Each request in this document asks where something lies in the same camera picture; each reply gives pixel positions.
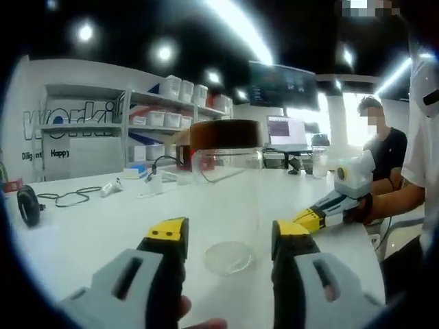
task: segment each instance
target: clear glass container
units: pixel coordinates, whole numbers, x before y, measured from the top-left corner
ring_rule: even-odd
[[[191,225],[202,235],[203,261],[213,273],[227,276],[256,264],[261,169],[260,148],[202,149],[193,155],[202,223]]]
[[[313,146],[313,176],[325,178],[328,173],[328,146]]]

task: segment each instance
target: man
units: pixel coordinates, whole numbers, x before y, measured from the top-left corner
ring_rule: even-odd
[[[375,161],[371,193],[380,195],[398,190],[407,148],[405,134],[385,124],[383,106],[374,97],[364,97],[358,113],[368,117],[368,125],[377,127],[377,134],[364,146],[364,151],[369,149]]]
[[[422,20],[406,20],[406,23],[409,30],[415,32],[419,31],[414,28],[416,24],[423,24],[425,19],[422,16]],[[422,31],[429,34],[415,36],[419,40],[428,40],[425,37],[433,36],[430,32],[437,30]],[[421,42],[433,46],[429,50],[420,49],[417,42],[410,43],[413,60],[410,123],[407,152],[401,172],[409,184],[399,191],[385,195],[369,195],[361,201],[357,209],[345,214],[346,221],[370,223],[374,219],[411,211],[425,202],[425,221],[421,235],[382,263],[388,301],[422,280],[419,269],[423,263],[423,255],[431,245],[433,231],[439,219],[439,75],[438,56],[434,53],[434,50],[439,50],[435,48],[439,46],[439,39],[429,40],[430,43]]]

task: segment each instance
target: black ceiling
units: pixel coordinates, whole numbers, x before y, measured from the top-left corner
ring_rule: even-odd
[[[29,31],[23,32],[21,49],[31,59],[94,60],[203,84],[208,84],[205,70],[215,68],[223,77],[220,91],[229,95],[248,84],[248,61],[257,60],[205,0],[52,1],[57,9],[49,10],[42,3],[39,19],[25,25]],[[395,16],[344,17],[341,1],[233,1],[250,17],[275,64],[317,74],[385,77],[408,56],[407,32]],[[96,38],[79,45],[74,29],[84,20],[93,24]],[[161,38],[178,45],[172,66],[159,67],[149,55]],[[353,68],[342,59],[343,45],[355,56]],[[320,87],[331,89],[331,84]],[[344,87],[375,88],[358,83]],[[405,97],[407,88],[408,80],[401,80],[392,97]]]

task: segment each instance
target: monitor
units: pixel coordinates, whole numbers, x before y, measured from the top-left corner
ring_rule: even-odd
[[[250,61],[250,105],[320,111],[316,74]]]
[[[289,117],[268,116],[271,145],[306,145],[305,123]]]

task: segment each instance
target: hand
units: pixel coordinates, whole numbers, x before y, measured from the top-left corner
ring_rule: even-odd
[[[184,317],[192,307],[192,303],[186,296],[181,296],[180,302],[180,318]],[[187,327],[185,329],[227,329],[227,322],[224,319],[210,319],[202,324]]]
[[[362,223],[366,225],[372,223],[373,220],[372,211],[366,213],[364,209],[365,206],[366,206],[366,198],[364,197],[359,201],[359,205],[357,207],[343,212],[343,222]]]

